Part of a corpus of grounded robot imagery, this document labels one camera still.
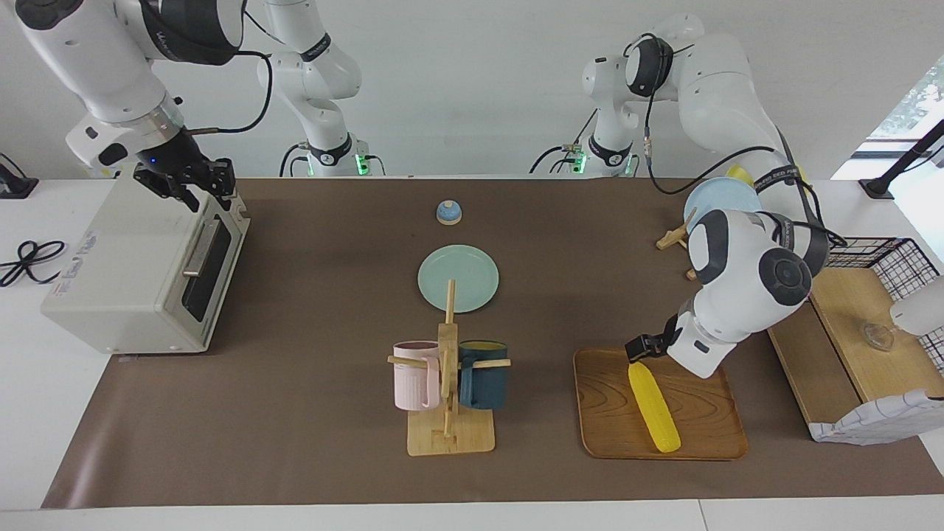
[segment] black cable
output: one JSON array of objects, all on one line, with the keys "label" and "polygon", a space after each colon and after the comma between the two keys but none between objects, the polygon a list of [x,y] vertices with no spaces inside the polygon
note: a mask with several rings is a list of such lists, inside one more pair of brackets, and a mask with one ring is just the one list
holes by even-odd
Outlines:
[{"label": "black cable", "polygon": [[682,48],[681,50],[676,50],[675,52],[672,53],[672,55],[677,56],[681,54],[683,51],[687,50],[688,48],[691,48],[692,46],[694,46],[694,44],[689,44],[688,46],[686,46],[685,48]]},{"label": "black cable", "polygon": [[794,221],[793,224],[796,225],[797,227],[806,227],[810,231],[823,232],[824,234],[826,234],[826,237],[829,239],[830,243],[833,244],[834,247],[848,247],[849,246],[849,242],[846,241],[846,238],[840,236],[839,234],[836,234],[833,231],[830,231],[829,229],[821,225],[814,225],[812,223],[807,223],[805,221]]},{"label": "black cable", "polygon": [[278,167],[278,176],[285,177],[285,164],[289,163],[289,157],[292,156],[292,152],[296,149],[301,149],[304,147],[304,144],[295,144],[292,147],[289,147],[288,151],[285,152],[285,155],[282,156],[282,164]]},{"label": "black cable", "polygon": [[259,29],[259,31],[264,33],[269,39],[272,39],[273,41],[279,44],[285,44],[285,42],[283,42],[282,39],[280,39],[279,37],[276,37],[272,33],[269,33],[268,29],[265,29],[264,26],[259,24],[259,21],[257,21],[256,18],[253,17],[252,14],[249,13],[249,11],[246,11],[243,14],[246,16],[246,18],[249,19],[250,22],[252,22],[253,25],[255,25]]},{"label": "black cable", "polygon": [[298,161],[307,162],[307,161],[308,161],[308,158],[306,158],[306,157],[295,157],[294,159],[292,159],[292,161],[289,163],[289,177],[294,177],[294,176],[295,176],[295,163],[297,163]]},{"label": "black cable", "polygon": [[817,194],[817,191],[813,189],[813,186],[809,182],[806,182],[803,179],[797,179],[796,177],[792,175],[785,175],[783,177],[779,177],[777,179],[769,181],[767,183],[767,187],[770,187],[778,182],[783,182],[785,180],[794,180],[798,182],[800,188],[810,193],[810,196],[813,198],[813,207],[814,209],[816,209],[816,219],[820,224],[825,225],[825,223],[823,223],[823,212],[822,212],[822,209],[819,207],[819,195]]},{"label": "black cable", "polygon": [[911,170],[918,169],[918,168],[922,167],[923,165],[925,165],[926,163],[928,163],[928,161],[930,161],[931,159],[933,159],[934,157],[936,157],[937,154],[941,152],[941,149],[944,149],[944,144],[942,144],[941,147],[939,147],[938,149],[936,149],[935,152],[932,153],[931,156],[929,156],[927,159],[924,159],[924,160],[921,161],[920,163],[918,163],[918,164],[916,164],[916,165],[914,165],[914,166],[911,166],[910,168],[905,168],[905,169],[903,169],[903,170],[902,170],[902,173],[906,173],[906,172],[909,172],[909,171],[911,171]]},{"label": "black cable", "polygon": [[387,168],[385,168],[385,167],[383,166],[383,159],[382,159],[382,158],[378,157],[377,155],[367,155],[367,156],[364,157],[364,158],[367,159],[368,161],[376,160],[377,162],[379,162],[379,163],[380,163],[380,171],[383,172],[383,175],[384,175],[384,176],[387,175]]},{"label": "black cable", "polygon": [[568,158],[560,159],[558,162],[551,165],[550,171],[548,171],[548,173],[561,173],[561,170],[564,169],[564,166],[566,164],[569,164],[569,163],[572,164],[572,163],[575,163],[576,161],[577,159],[568,159]]},{"label": "black cable", "polygon": [[[643,33],[640,36],[640,40],[642,40],[643,37],[649,37],[650,39],[654,40],[657,44],[659,44],[659,69],[656,70],[655,80],[653,81],[654,84],[659,84],[659,79],[662,78],[662,68],[666,64],[666,61],[665,61],[666,49],[663,47],[662,41],[659,41],[659,38],[653,35],[652,33]],[[646,137],[647,138],[649,138],[649,115],[652,114],[652,102],[655,100],[656,89],[657,87],[655,86],[652,87],[652,92],[649,93],[649,105],[646,108]]]},{"label": "black cable", "polygon": [[[52,247],[55,247],[55,250],[52,250],[47,254],[42,254],[43,250]],[[12,269],[8,271],[7,274],[3,276],[3,278],[0,278],[0,287],[12,285],[24,273],[27,277],[32,279],[34,283],[48,284],[54,281],[59,276],[58,273],[49,277],[48,279],[38,279],[36,278],[36,275],[33,274],[31,267],[35,266],[36,264],[42,264],[43,262],[49,262],[50,260],[59,256],[64,250],[65,242],[60,240],[53,240],[42,245],[37,244],[33,240],[24,241],[16,249],[16,254],[20,257],[19,260],[16,262],[6,262],[4,264],[0,264],[0,268],[12,267]]]},{"label": "black cable", "polygon": [[17,165],[17,163],[15,163],[15,162],[13,161],[13,159],[11,159],[10,157],[8,157],[5,153],[0,153],[0,157],[3,157],[4,159],[7,159],[7,162],[8,162],[8,163],[13,164],[13,167],[16,168],[16,171],[20,172],[20,176],[23,177],[24,179],[26,179],[26,172],[23,171],[23,168],[21,168],[19,165]]},{"label": "black cable", "polygon": [[265,114],[269,112],[269,103],[272,101],[272,86],[275,83],[275,74],[272,71],[272,61],[269,60],[269,56],[263,54],[262,52],[257,52],[253,50],[240,50],[236,52],[235,55],[238,56],[253,56],[258,57],[265,61],[265,68],[269,71],[269,82],[265,90],[265,103],[262,104],[262,110],[259,113],[259,116],[256,116],[256,119],[253,120],[248,126],[243,126],[241,128],[228,129],[228,128],[198,128],[190,131],[191,135],[198,134],[215,134],[215,133],[226,133],[226,134],[235,134],[246,132],[254,127],[256,127],[259,122],[262,121],[262,118],[265,117]]},{"label": "black cable", "polygon": [[590,117],[587,118],[586,123],[583,124],[583,127],[581,128],[581,132],[577,133],[577,136],[574,137],[574,144],[576,144],[577,142],[581,140],[581,135],[583,135],[583,132],[587,130],[587,126],[590,125],[590,121],[593,120],[593,117],[597,115],[597,112],[599,112],[599,109],[593,109],[593,112],[590,113]]},{"label": "black cable", "polygon": [[781,144],[784,145],[784,155],[786,155],[786,159],[787,159],[791,164],[797,165],[797,164],[793,161],[793,151],[790,151],[790,144],[788,144],[788,143],[786,142],[786,137],[784,136],[784,133],[783,133],[782,131],[780,131],[780,128],[778,128],[777,126],[774,126],[774,128],[777,129],[777,134],[780,135],[780,142],[781,142]]},{"label": "black cable", "polygon": [[659,186],[659,183],[656,181],[655,176],[652,175],[652,160],[651,159],[648,159],[646,161],[646,168],[649,170],[649,179],[652,181],[652,185],[655,186],[656,190],[662,192],[663,194],[667,196],[674,196],[676,194],[680,194],[684,192],[685,190],[688,190],[689,188],[694,186],[696,183],[698,183],[700,180],[708,177],[708,175],[711,174],[711,172],[717,170],[722,164],[726,163],[727,161],[730,161],[731,159],[735,159],[737,157],[740,157],[741,155],[744,155],[745,153],[750,153],[752,151],[771,151],[772,152],[773,150],[774,150],[773,147],[768,147],[768,146],[752,146],[752,147],[745,147],[744,149],[741,149],[739,151],[735,151],[731,155],[728,155],[727,157],[721,159],[720,161],[712,165],[710,168],[701,172],[700,175],[690,180],[688,184],[686,184],[685,186],[677,190],[666,190],[662,186]]},{"label": "black cable", "polygon": [[528,173],[534,173],[534,170],[537,169],[537,165],[540,164],[542,160],[544,160],[544,159],[545,159],[548,155],[550,155],[551,153],[556,153],[557,151],[564,151],[564,147],[563,147],[563,146],[555,146],[555,147],[552,147],[551,149],[545,151],[544,153],[541,153],[541,156],[538,157],[536,161],[534,161],[534,164],[531,166],[531,169],[528,170]]}]

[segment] light blue plate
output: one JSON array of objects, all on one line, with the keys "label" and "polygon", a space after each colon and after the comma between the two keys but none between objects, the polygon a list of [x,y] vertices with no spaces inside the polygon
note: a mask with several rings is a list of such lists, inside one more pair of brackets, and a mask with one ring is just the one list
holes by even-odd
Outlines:
[{"label": "light blue plate", "polygon": [[759,212],[764,210],[753,187],[732,177],[712,177],[695,187],[685,201],[682,220],[688,219],[692,209],[698,208],[688,227],[694,227],[701,217],[715,209]]},{"label": "light blue plate", "polygon": [[419,267],[419,291],[429,304],[446,310],[449,279],[456,279],[457,314],[478,310],[498,290],[498,267],[478,248],[446,246],[433,251]]}]

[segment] window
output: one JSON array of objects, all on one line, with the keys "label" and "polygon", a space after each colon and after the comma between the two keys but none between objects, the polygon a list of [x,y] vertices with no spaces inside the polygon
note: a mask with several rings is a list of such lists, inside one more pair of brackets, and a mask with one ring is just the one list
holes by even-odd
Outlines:
[{"label": "window", "polygon": [[882,124],[868,136],[866,145],[915,142],[941,118],[944,118],[944,57],[931,67]]}]

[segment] wooden shelf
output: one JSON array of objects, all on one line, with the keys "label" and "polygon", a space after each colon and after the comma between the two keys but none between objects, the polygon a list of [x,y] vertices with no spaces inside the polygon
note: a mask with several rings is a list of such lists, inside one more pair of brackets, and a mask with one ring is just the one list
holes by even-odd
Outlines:
[{"label": "wooden shelf", "polygon": [[944,378],[915,337],[900,334],[884,352],[862,336],[865,322],[891,324],[892,299],[874,271],[827,267],[810,301],[767,331],[808,423],[836,422],[863,403],[913,389],[944,396]]}]

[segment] tree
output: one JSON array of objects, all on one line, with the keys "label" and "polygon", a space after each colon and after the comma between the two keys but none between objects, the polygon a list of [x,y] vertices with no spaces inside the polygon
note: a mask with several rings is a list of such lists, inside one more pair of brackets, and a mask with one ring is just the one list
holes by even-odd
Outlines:
[{"label": "tree", "polygon": [[909,137],[908,132],[944,101],[944,57],[931,67],[869,138]]}]

